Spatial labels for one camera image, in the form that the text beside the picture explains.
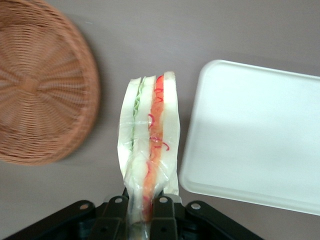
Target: bolt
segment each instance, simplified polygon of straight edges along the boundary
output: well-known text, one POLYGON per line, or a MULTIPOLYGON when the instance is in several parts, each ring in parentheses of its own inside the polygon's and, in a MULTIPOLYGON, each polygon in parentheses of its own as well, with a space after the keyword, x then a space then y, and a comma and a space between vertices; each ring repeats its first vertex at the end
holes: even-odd
POLYGON ((88 207, 89 207, 89 204, 88 204, 88 203, 82 204, 82 205, 80 206, 80 210, 85 210, 85 209, 87 209, 88 207))
POLYGON ((114 202, 116 203, 116 204, 119 204, 119 203, 122 203, 122 198, 121 197, 118 197, 116 200, 114 200, 114 202))
POLYGON ((159 201, 160 201, 160 203, 162 203, 162 204, 165 204, 166 202, 168 202, 168 198, 166 198, 166 197, 161 197, 160 199, 159 199, 159 201))
POLYGON ((191 208, 194 209, 194 210, 199 210, 201 208, 201 206, 198 203, 192 203, 191 204, 191 208))

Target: gray table surface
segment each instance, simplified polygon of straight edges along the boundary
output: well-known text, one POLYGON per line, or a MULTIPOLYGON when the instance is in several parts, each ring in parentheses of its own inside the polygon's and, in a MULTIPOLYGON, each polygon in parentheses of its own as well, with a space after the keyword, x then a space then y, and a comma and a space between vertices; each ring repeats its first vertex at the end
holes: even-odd
MULTIPOLYGON (((49 0, 80 29, 101 82, 97 123, 66 159, 45 166, 0 162, 0 239, 69 204, 119 194, 120 110, 131 78, 175 71, 182 160, 201 68, 224 59, 320 76, 319 0, 49 0)), ((319 239, 320 216, 197 195, 264 239, 319 239)))

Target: wicker basket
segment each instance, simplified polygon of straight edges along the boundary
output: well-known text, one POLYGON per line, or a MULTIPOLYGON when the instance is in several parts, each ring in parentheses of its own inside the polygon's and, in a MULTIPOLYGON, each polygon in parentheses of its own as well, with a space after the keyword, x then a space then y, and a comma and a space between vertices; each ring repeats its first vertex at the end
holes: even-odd
POLYGON ((0 0, 0 159, 43 165, 74 151, 100 99, 75 26, 41 0, 0 0))

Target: plastic-wrapped sandwich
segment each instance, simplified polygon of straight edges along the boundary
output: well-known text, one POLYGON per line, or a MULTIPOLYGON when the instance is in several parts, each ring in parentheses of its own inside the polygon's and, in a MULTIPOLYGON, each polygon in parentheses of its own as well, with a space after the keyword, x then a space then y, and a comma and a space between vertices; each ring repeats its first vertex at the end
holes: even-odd
POLYGON ((148 225, 152 199, 162 190, 178 194, 179 137, 175 74, 132 79, 122 104, 117 146, 131 225, 148 225))

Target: white plastic tray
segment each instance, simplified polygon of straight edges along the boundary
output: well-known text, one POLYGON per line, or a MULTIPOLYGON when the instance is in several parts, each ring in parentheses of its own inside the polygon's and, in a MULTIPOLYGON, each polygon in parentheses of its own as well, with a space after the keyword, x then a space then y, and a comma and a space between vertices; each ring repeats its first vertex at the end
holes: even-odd
POLYGON ((208 63, 180 183, 194 193, 320 215, 320 77, 208 63))

